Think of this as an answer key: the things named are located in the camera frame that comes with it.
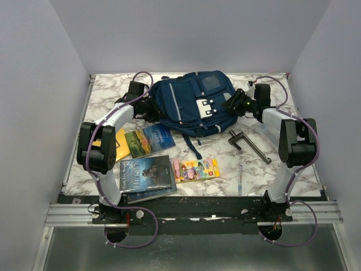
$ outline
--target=table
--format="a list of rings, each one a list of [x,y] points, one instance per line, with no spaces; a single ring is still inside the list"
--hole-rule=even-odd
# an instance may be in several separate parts
[[[84,121],[95,121],[103,117],[114,102],[123,96],[129,86],[129,82],[134,74],[111,74],[97,75],[90,95],[89,104],[86,110]],[[160,80],[162,76],[178,77],[183,74],[175,73],[157,73],[153,74],[155,82]],[[244,74],[227,74],[233,83],[235,89],[247,88],[247,82],[256,79],[260,75],[244,75]],[[273,75],[279,79],[287,88],[289,99],[284,109],[296,113],[296,109],[289,92],[289,86],[285,74]],[[137,77],[137,81],[150,84],[150,78],[146,75]],[[280,104],[284,98],[282,88],[270,79],[261,79],[259,82],[266,82],[271,85],[271,105]],[[255,125],[258,122],[255,119],[247,119],[240,117],[235,125],[228,128],[221,134],[211,135],[201,138],[201,146],[198,146],[195,139],[191,139],[197,150],[204,158],[216,158],[221,172],[220,178],[208,181],[199,181],[191,183],[182,183],[177,185],[178,192],[175,196],[261,196],[265,190],[272,184],[276,171],[280,164],[280,159],[276,149],[269,144],[261,135],[255,131]],[[138,128],[151,125],[143,120],[132,120],[124,126],[126,132],[136,130]],[[238,151],[234,146],[228,143],[230,134],[229,129],[236,133],[244,132],[268,157],[272,159],[272,163],[267,165],[262,159],[247,145],[246,142],[240,141],[242,147]],[[195,154],[189,149],[184,142],[180,133],[172,131],[176,146],[154,154],[169,155],[171,160],[195,160]],[[243,166],[242,189],[238,189],[239,165]],[[119,164],[114,167],[117,184],[119,185]],[[320,196],[321,185],[316,179],[314,167],[305,169],[300,175],[298,182],[292,190],[292,196]],[[93,179],[85,172],[82,166],[76,163],[76,155],[71,166],[68,182],[65,190],[66,195],[98,195]]]

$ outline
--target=backpack strap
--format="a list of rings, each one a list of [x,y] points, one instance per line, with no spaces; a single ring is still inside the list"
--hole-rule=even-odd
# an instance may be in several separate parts
[[[190,137],[182,134],[184,141],[186,142],[187,146],[195,153],[195,155],[197,156],[197,160],[201,160],[202,159],[202,155],[196,150],[196,147],[192,144]]]

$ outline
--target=gray floor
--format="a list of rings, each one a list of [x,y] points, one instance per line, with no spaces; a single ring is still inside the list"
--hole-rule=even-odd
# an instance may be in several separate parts
[[[285,226],[280,240],[304,241],[311,226]],[[258,235],[161,235],[137,250],[105,245],[103,229],[57,228],[46,260],[56,270],[346,270],[332,225],[322,225],[312,244],[284,248]],[[141,243],[149,237],[129,237]]]

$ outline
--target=colorful cartoon packaging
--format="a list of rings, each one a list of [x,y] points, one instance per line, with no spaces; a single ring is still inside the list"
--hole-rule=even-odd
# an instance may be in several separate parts
[[[201,159],[193,161],[174,162],[175,180],[178,183],[203,181],[219,177],[216,159]]]

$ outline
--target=reflective stripe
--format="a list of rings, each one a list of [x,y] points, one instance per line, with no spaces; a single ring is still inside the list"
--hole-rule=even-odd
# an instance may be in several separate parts
[[[170,86],[171,94],[173,96],[175,108],[177,109],[178,119],[181,120],[181,113],[179,112],[178,103],[177,103],[177,100],[175,99],[174,90],[173,90],[171,83],[169,83],[169,86]]]
[[[218,133],[220,133],[222,131],[221,127],[219,125],[215,125],[218,128]]]

